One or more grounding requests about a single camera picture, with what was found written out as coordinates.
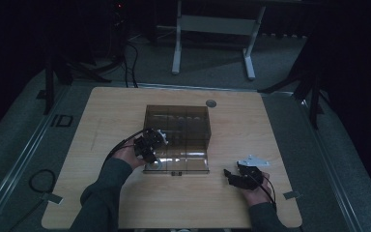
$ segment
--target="table top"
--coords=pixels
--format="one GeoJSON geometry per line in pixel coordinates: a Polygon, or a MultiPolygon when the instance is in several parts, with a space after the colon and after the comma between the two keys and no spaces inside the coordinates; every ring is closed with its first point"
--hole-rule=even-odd
{"type": "Polygon", "coordinates": [[[301,225],[295,198],[280,156],[267,111],[258,93],[216,90],[133,89],[97,87],[87,102],[71,143],[54,194],[61,205],[48,204],[45,228],[69,228],[81,209],[83,190],[98,178],[109,151],[143,129],[146,105],[205,106],[212,136],[208,148],[209,174],[144,174],[137,168],[120,197],[120,228],[249,228],[241,192],[228,185],[223,169],[237,174],[236,161],[248,155],[267,160],[260,167],[271,174],[278,216],[288,227],[301,225]]]}

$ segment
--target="transparent box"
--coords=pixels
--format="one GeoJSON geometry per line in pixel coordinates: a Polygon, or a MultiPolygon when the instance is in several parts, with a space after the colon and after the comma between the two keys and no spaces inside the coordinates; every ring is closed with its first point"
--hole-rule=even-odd
{"type": "Polygon", "coordinates": [[[147,105],[144,128],[161,130],[168,144],[156,149],[157,161],[144,173],[208,174],[211,128],[207,106],[147,105]]]}

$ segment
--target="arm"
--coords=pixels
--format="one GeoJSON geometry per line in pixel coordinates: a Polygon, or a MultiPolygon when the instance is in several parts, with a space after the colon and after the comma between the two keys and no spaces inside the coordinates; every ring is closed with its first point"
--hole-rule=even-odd
{"type": "MultiPolygon", "coordinates": [[[[263,175],[266,178],[264,178],[262,186],[266,191],[270,192],[270,187],[268,186],[270,174],[263,173],[263,175]]],[[[255,190],[242,189],[242,193],[249,206],[248,212],[253,231],[289,231],[279,220],[270,199],[261,188],[255,190]]]]}
{"type": "Polygon", "coordinates": [[[132,147],[117,151],[104,164],[99,178],[83,191],[82,209],[69,231],[117,231],[120,191],[133,169],[144,163],[135,156],[132,147]]]}

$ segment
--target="hand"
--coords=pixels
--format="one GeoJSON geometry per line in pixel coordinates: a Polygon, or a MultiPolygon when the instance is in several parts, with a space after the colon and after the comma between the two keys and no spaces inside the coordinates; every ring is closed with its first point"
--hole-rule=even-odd
{"type": "MultiPolygon", "coordinates": [[[[270,178],[270,174],[263,172],[263,176],[265,178],[262,187],[267,192],[270,192],[271,189],[268,186],[268,179],[270,178]]],[[[255,190],[241,189],[241,191],[243,193],[243,196],[245,197],[246,203],[248,203],[248,206],[253,206],[265,202],[271,202],[270,198],[260,187],[256,188],[255,190]]]]}
{"type": "Polygon", "coordinates": [[[120,159],[128,163],[134,170],[136,167],[146,164],[146,161],[139,159],[134,153],[134,139],[129,140],[123,147],[112,155],[112,158],[120,159]]]}

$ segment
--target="long-sleeve shirt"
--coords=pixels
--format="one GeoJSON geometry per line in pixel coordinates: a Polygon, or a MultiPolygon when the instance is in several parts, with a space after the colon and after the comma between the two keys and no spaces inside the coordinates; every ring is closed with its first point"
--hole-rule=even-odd
{"type": "MultiPolygon", "coordinates": [[[[131,173],[131,166],[125,161],[109,159],[99,178],[83,191],[80,197],[82,209],[69,231],[118,231],[120,191],[131,173]]],[[[278,219],[271,203],[251,206],[248,212],[255,232],[288,231],[278,219]]]]}

